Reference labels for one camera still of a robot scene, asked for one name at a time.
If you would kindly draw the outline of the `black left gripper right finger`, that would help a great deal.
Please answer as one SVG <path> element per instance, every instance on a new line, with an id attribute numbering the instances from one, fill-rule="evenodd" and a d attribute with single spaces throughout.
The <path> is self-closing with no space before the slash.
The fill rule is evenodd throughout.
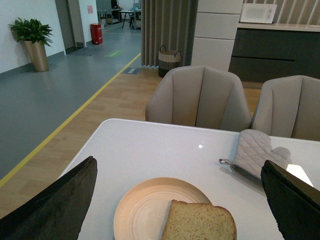
<path id="1" fill-rule="evenodd" d="M 266 160 L 261 181 L 270 210 L 285 240 L 320 238 L 320 191 Z"/>

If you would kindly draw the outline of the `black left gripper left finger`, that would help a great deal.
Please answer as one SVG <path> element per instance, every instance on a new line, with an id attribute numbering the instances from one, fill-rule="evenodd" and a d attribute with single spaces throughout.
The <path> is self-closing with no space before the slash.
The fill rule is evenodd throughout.
<path id="1" fill-rule="evenodd" d="M 2 240 L 76 240 L 91 204 L 97 160 L 87 157 L 0 220 Z"/>

